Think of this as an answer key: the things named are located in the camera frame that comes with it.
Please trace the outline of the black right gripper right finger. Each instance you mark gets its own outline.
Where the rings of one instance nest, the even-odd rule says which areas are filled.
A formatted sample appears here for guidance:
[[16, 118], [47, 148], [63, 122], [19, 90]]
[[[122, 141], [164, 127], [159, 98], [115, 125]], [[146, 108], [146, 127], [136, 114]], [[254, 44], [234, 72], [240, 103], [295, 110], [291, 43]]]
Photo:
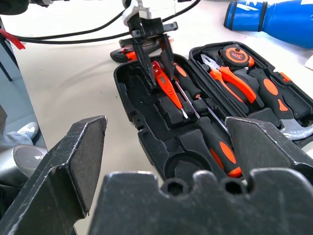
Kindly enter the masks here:
[[272, 123], [243, 117], [227, 117], [237, 161], [245, 178], [253, 169], [289, 168], [313, 182], [313, 159], [303, 147], [313, 142], [291, 141]]

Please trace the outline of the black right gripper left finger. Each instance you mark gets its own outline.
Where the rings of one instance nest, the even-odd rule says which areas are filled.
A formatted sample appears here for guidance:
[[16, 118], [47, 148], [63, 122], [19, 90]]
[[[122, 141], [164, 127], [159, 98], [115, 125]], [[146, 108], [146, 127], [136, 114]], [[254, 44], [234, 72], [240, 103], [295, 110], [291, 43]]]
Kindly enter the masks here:
[[0, 220], [3, 235], [69, 235], [91, 208], [107, 117], [74, 123], [41, 163]]

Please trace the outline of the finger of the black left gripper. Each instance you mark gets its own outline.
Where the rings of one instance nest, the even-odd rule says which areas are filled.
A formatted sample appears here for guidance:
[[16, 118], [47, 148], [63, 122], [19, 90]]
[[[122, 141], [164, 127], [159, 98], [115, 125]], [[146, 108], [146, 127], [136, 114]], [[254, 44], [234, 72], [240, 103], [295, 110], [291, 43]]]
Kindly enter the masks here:
[[167, 34], [162, 34], [160, 37], [161, 46], [161, 62], [164, 65], [166, 74], [170, 80], [174, 79], [174, 56], [171, 48], [171, 44]]
[[142, 37], [140, 31], [132, 31], [133, 48], [137, 56], [137, 60], [140, 62], [145, 74], [147, 75], [147, 83], [149, 88], [153, 90], [156, 88], [156, 80], [154, 77], [154, 71], [152, 68], [152, 62], [149, 57], [148, 47], [154, 44], [151, 39], [145, 39]]

